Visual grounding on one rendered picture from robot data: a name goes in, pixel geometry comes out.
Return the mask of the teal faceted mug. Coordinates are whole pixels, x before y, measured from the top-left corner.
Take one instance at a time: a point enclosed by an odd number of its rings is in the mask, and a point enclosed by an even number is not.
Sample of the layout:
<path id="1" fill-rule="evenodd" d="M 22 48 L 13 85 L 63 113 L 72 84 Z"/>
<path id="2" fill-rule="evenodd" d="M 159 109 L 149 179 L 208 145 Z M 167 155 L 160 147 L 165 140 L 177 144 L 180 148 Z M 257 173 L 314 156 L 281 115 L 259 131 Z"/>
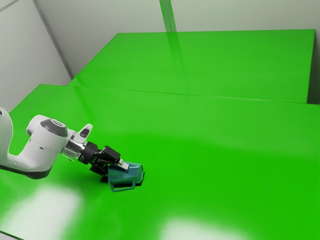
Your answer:
<path id="1" fill-rule="evenodd" d="M 136 185 L 142 183 L 144 177 L 143 165 L 134 162 L 127 162 L 127 164 L 127 170 L 113 164 L 108 167 L 107 178 L 112 192 L 133 190 Z M 129 185 L 129 187 L 119 188 L 115 185 Z"/>

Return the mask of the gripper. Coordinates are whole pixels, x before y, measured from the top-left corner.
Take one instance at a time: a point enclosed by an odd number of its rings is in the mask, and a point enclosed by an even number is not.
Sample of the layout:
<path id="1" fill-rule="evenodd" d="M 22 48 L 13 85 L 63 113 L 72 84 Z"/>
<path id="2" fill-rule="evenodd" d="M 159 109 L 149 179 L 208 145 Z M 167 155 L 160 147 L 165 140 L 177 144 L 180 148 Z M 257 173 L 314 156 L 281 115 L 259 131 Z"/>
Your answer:
<path id="1" fill-rule="evenodd" d="M 129 169 L 129 164 L 121 159 L 121 154 L 109 146 L 105 146 L 102 150 L 98 146 L 88 141 L 80 151 L 78 161 L 88 165 L 90 171 L 100 176 L 108 175 L 109 164 L 116 165 L 123 170 Z"/>

